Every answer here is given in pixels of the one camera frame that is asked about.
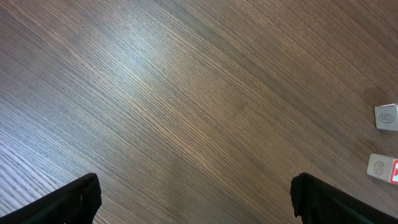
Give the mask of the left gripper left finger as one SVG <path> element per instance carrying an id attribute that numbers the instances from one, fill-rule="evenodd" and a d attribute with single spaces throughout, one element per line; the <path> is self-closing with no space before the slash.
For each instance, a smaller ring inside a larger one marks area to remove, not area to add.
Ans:
<path id="1" fill-rule="evenodd" d="M 100 182 L 89 173 L 1 217 L 1 223 L 92 224 L 100 206 Z"/>

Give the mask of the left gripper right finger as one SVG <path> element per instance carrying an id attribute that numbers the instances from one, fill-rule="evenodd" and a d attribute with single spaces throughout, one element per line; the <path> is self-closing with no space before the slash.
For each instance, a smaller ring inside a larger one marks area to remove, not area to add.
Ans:
<path id="1" fill-rule="evenodd" d="M 291 181 L 294 215 L 306 224 L 395 224 L 394 218 L 303 172 Z"/>

